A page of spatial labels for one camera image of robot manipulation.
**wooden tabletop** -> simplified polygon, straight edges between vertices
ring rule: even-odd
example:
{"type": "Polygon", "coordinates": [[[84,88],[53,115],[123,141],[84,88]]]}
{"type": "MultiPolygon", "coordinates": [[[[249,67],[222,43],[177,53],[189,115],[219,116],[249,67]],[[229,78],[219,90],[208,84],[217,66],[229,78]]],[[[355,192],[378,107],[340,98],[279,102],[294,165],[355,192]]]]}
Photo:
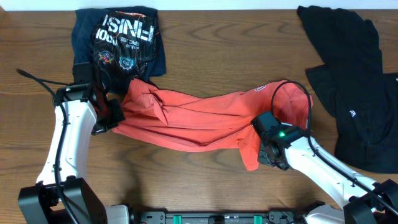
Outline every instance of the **wooden tabletop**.
{"type": "MultiPolygon", "coordinates": [[[[398,11],[358,11],[379,31],[385,72],[398,71],[398,11]]],[[[161,11],[167,74],[160,88],[200,97],[246,91],[284,78],[311,88],[306,68],[320,65],[295,11],[161,11]]],[[[71,82],[74,12],[7,12],[0,27],[0,223],[24,223],[21,187],[35,184],[55,124],[52,97],[16,68],[71,82]]],[[[313,91],[313,135],[333,152],[335,119],[313,91]]],[[[309,178],[260,166],[246,171],[237,149],[187,153],[108,132],[92,136],[91,188],[105,205],[169,211],[301,208],[337,204],[309,178]]],[[[361,172],[380,182],[398,175],[361,172]]]]}

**clothing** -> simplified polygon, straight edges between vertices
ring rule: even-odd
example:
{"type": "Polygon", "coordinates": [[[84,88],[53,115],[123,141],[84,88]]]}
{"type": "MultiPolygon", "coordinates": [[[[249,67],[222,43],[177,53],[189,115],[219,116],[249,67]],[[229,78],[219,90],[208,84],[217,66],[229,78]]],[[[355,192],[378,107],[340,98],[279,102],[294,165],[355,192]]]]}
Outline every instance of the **clothing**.
{"type": "MultiPolygon", "coordinates": [[[[270,110],[279,84],[198,98],[134,79],[121,103],[126,120],[113,131],[185,152],[239,148],[246,168],[255,170],[260,139],[250,121],[270,110]]],[[[282,86],[275,96],[274,113],[282,122],[305,128],[307,96],[292,83],[282,86]]]]}
{"type": "Polygon", "coordinates": [[[306,73],[336,118],[336,157],[360,169],[397,173],[398,83],[396,75],[383,75],[373,23],[344,9],[300,6],[297,12],[325,63],[306,73]]]}
{"type": "Polygon", "coordinates": [[[75,12],[74,65],[97,64],[111,93],[126,94],[134,77],[148,82],[149,77],[166,73],[157,10],[138,6],[75,12]]]}

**folded clothing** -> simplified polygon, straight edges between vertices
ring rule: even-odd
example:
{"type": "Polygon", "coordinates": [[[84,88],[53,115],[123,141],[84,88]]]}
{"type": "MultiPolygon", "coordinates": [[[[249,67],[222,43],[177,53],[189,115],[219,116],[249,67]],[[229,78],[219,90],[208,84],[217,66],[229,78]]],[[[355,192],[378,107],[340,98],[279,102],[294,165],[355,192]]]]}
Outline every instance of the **folded clothing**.
{"type": "MultiPolygon", "coordinates": [[[[258,168],[260,139],[250,121],[271,109],[271,97],[282,82],[247,92],[199,98],[134,79],[122,102],[125,121],[115,133],[185,152],[239,148],[247,170],[258,168]]],[[[306,128],[308,101],[292,83],[281,87],[274,114],[282,122],[306,128]]]]}
{"type": "Polygon", "coordinates": [[[137,6],[76,10],[74,65],[92,63],[111,93],[126,94],[130,81],[166,73],[157,10],[137,6]]]}
{"type": "Polygon", "coordinates": [[[297,12],[325,63],[306,73],[336,118],[336,157],[360,169],[398,173],[398,82],[396,74],[383,74],[373,23],[344,9],[300,6],[297,12]]]}

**red cloth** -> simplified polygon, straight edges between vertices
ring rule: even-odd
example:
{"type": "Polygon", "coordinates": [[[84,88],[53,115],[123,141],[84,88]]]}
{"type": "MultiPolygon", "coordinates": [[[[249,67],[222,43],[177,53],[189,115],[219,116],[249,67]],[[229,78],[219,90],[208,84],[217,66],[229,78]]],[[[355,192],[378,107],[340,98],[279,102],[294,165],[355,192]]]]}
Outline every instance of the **red cloth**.
{"type": "MultiPolygon", "coordinates": [[[[158,88],[134,79],[122,102],[126,120],[115,133],[185,152],[239,148],[248,170],[258,168],[260,139],[250,121],[271,109],[271,97],[281,82],[247,92],[199,98],[158,88]]],[[[305,128],[308,101],[292,83],[278,90],[274,114],[282,122],[305,128]]]]}

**black garment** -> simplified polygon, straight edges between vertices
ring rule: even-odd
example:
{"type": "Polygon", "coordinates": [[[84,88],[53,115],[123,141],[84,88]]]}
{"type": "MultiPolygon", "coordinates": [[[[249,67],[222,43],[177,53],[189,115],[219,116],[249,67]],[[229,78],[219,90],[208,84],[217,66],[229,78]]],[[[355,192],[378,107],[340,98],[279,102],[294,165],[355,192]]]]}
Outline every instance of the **black garment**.
{"type": "Polygon", "coordinates": [[[336,157],[360,169],[398,173],[398,76],[382,73],[376,28],[344,9],[300,6],[297,12],[325,63],[306,73],[336,118],[336,157]]]}
{"type": "Polygon", "coordinates": [[[74,64],[90,62],[99,65],[103,83],[106,86],[110,85],[110,92],[126,94],[132,78],[139,77],[149,82],[149,77],[166,73],[164,46],[157,25],[157,10],[138,6],[80,9],[75,12],[76,23],[72,31],[74,64]],[[122,19],[122,34],[118,34],[120,24],[117,24],[117,21],[121,22],[122,19]],[[140,33],[133,37],[130,30],[132,28],[137,33],[138,26],[140,33]],[[144,39],[149,37],[151,26],[152,41],[146,41],[144,39]]]}

